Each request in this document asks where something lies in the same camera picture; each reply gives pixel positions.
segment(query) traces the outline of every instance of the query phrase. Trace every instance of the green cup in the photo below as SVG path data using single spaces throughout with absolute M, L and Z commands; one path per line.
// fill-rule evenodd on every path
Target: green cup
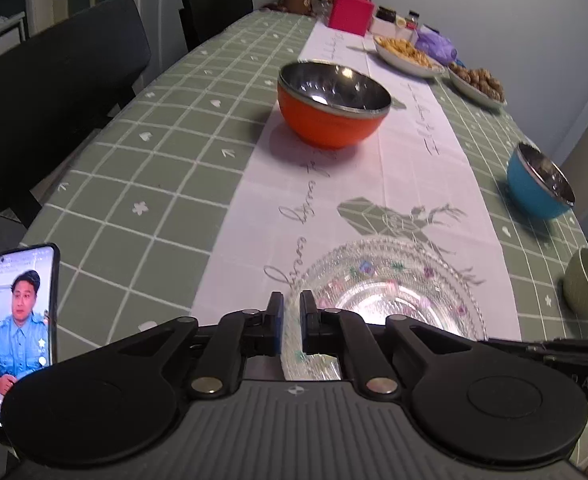
M 578 316 L 588 317 L 588 247 L 582 247 L 571 257 L 562 293 Z

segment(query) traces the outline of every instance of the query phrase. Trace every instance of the green checkered tablecloth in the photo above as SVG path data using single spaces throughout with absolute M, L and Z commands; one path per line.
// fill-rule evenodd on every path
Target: green checkered tablecloth
M 24 244 L 61 249 L 58 356 L 64 360 L 189 314 L 216 235 L 277 100 L 279 67 L 314 20 L 256 11 L 141 92 L 62 179 Z M 502 244 L 523 339 L 588 337 L 560 281 L 585 237 L 567 214 L 520 213 L 506 166 L 522 133 L 506 113 L 432 89 L 468 156 Z M 574 460 L 586 457 L 588 427 Z

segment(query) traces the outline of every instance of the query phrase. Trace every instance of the man on phone screen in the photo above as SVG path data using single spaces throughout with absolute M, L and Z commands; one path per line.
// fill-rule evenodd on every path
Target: man on phone screen
M 12 283 L 12 313 L 0 321 L 0 394 L 22 377 L 50 364 L 48 327 L 33 312 L 40 276 L 28 270 Z

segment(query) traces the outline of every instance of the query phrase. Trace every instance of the pink box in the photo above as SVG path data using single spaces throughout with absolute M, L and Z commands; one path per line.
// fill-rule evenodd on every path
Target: pink box
M 365 36 L 374 13 L 374 4 L 367 0 L 334 0 L 329 27 Z

